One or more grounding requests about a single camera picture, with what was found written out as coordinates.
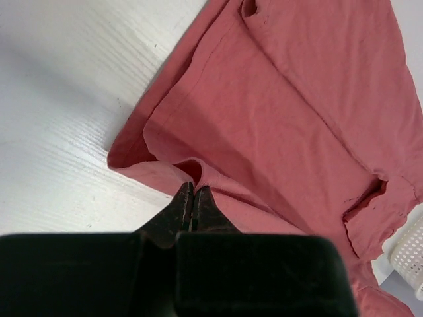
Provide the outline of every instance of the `red t-shirt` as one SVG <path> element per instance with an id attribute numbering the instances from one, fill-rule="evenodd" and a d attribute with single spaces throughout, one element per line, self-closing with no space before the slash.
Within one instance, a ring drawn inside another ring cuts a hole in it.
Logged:
<path id="1" fill-rule="evenodd" d="M 362 316 L 412 316 L 370 260 L 423 200 L 423 116 L 389 0 L 211 0 L 109 166 L 168 194 L 209 185 L 243 232 L 318 234 Z"/>

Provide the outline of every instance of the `pink t-shirt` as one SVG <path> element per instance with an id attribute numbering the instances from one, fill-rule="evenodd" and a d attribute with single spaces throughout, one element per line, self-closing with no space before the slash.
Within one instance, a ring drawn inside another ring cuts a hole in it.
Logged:
<path id="1" fill-rule="evenodd" d="M 209 185 L 243 232 L 318 234 L 362 316 L 412 316 L 370 260 L 423 200 L 423 116 L 389 0 L 211 0 L 115 140 L 109 166 Z"/>

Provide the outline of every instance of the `laundry basket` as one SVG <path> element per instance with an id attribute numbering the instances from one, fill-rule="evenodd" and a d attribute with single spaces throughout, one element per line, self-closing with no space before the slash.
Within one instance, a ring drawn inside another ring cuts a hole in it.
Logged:
<path id="1" fill-rule="evenodd" d="M 399 240 L 390 262 L 423 300 L 423 217 Z"/>

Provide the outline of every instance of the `white table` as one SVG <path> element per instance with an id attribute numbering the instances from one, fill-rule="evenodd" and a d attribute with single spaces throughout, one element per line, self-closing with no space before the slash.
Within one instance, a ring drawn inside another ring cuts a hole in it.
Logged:
<path id="1" fill-rule="evenodd" d="M 130 231 L 170 201 L 106 154 L 205 2 L 0 0 L 0 234 Z M 423 96 L 423 3 L 393 4 Z"/>

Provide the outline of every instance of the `stitching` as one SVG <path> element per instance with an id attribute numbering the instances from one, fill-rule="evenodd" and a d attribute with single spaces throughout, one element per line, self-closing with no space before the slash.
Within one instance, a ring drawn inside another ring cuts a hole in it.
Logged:
<path id="1" fill-rule="evenodd" d="M 170 120 L 170 118 L 181 109 L 181 105 L 182 103 L 185 102 L 185 100 L 191 95 L 192 91 L 196 88 L 197 84 L 200 82 L 200 79 L 202 78 L 204 69 L 207 67 L 208 62 L 211 58 L 211 56 L 213 55 L 213 53 L 215 52 L 215 50 L 219 47 L 220 43 L 222 42 L 222 40 L 226 37 L 226 35 L 232 30 L 233 25 L 235 24 L 235 22 L 232 23 L 232 25 L 229 27 L 228 31 L 221 37 L 221 39 L 219 40 L 219 42 L 216 44 L 216 46 L 214 47 L 214 49 L 210 52 L 209 56 L 207 57 L 206 62 L 204 63 L 203 69 L 201 70 L 201 73 L 198 75 L 198 79 L 196 81 L 196 83 L 192 86 L 190 92 L 188 92 L 186 94 L 186 96 L 179 102 L 178 106 L 175 106 L 173 111 L 167 116 L 167 118 L 163 121 L 161 127 L 165 127 L 167 122 Z M 156 134 L 156 137 L 160 136 L 163 133 L 163 130 L 158 131 Z"/>

